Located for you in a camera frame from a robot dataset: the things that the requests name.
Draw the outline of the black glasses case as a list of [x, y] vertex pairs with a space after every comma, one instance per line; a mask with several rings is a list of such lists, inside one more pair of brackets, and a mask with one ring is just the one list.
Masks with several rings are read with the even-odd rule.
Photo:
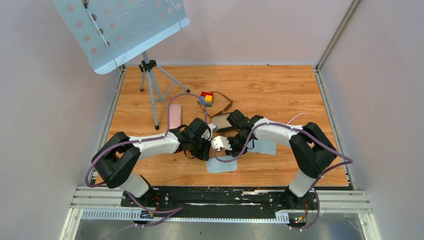
[[230, 114], [230, 112], [224, 113], [221, 115], [215, 115], [211, 118], [211, 123], [216, 126], [217, 132], [230, 131], [234, 129], [234, 127], [227, 120]]

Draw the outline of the blue cleaning cloth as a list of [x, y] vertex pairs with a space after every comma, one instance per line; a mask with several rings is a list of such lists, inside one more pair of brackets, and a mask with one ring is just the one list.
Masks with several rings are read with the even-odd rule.
[[210, 174], [226, 173], [236, 171], [238, 169], [237, 161], [232, 162], [221, 162], [215, 157], [210, 158], [206, 161], [206, 170]]
[[274, 156], [277, 152], [277, 144], [270, 140], [258, 139], [250, 141], [246, 149], [251, 153]]

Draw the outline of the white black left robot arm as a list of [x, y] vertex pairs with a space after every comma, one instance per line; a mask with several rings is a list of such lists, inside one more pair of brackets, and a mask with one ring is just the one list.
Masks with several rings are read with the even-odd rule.
[[91, 166], [108, 188], [120, 188], [133, 195], [140, 206], [146, 207], [152, 203], [153, 193], [149, 190], [149, 183], [133, 171], [136, 163], [145, 158], [180, 152], [208, 161], [216, 128], [213, 123], [195, 118], [189, 125], [151, 136], [134, 137], [117, 132], [92, 158]]

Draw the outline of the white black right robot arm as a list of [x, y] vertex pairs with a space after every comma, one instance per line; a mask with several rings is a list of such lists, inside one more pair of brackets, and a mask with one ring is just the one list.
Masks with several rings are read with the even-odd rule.
[[283, 124], [260, 115], [248, 118], [237, 109], [226, 120], [237, 131], [235, 136], [228, 138], [231, 147], [226, 151], [228, 155], [244, 154], [245, 145], [252, 140], [271, 141], [292, 150], [299, 170], [284, 191], [286, 204], [292, 209], [305, 203], [307, 193], [337, 157], [335, 147], [314, 122]]

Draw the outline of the pink glasses case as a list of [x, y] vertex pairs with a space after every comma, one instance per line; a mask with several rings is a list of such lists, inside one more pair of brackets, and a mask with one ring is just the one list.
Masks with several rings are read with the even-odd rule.
[[171, 104], [169, 107], [169, 129], [176, 129], [182, 124], [182, 107], [179, 104]]

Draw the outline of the colourful toy brick cube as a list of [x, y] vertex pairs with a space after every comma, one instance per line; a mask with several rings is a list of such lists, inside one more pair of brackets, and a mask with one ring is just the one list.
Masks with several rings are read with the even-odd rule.
[[211, 107], [213, 105], [213, 100], [214, 94], [212, 92], [202, 91], [198, 103], [200, 105], [205, 105], [206, 107]]

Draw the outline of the perforated music stand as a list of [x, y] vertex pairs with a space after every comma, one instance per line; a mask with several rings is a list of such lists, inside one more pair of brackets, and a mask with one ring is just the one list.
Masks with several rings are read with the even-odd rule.
[[187, 93], [190, 90], [171, 76], [147, 51], [188, 26], [182, 0], [54, 0], [95, 73], [104, 75], [142, 55], [141, 81], [147, 82], [155, 129], [159, 129], [156, 103], [162, 94], [153, 73], [157, 68]]

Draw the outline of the brown frame sunglasses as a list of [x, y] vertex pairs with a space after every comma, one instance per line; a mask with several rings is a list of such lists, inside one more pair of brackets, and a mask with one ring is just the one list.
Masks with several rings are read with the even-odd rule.
[[219, 91], [210, 91], [213, 93], [213, 103], [211, 107], [206, 107], [204, 104], [199, 106], [202, 110], [206, 107], [206, 114], [209, 118], [212, 118], [216, 115], [222, 115], [226, 113], [233, 105], [233, 100], [230, 99], [225, 94]]

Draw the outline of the white frame sunglasses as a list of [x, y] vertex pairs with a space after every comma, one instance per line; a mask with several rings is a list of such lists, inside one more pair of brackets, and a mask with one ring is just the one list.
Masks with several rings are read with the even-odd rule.
[[305, 116], [306, 115], [306, 113], [299, 113], [299, 114], [297, 114], [296, 116], [294, 116], [292, 119], [290, 119], [288, 122], [287, 122], [287, 125], [290, 125], [295, 119], [297, 119], [298, 117], [300, 117], [300, 116]]

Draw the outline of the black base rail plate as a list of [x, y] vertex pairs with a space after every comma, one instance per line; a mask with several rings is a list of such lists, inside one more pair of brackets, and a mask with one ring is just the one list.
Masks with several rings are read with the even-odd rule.
[[177, 218], [200, 220], [276, 220], [281, 211], [294, 211], [288, 222], [305, 225], [307, 214], [318, 210], [317, 194], [309, 191], [297, 200], [285, 187], [157, 186], [132, 200], [127, 193], [121, 206], [153, 208], [157, 211], [181, 208]]

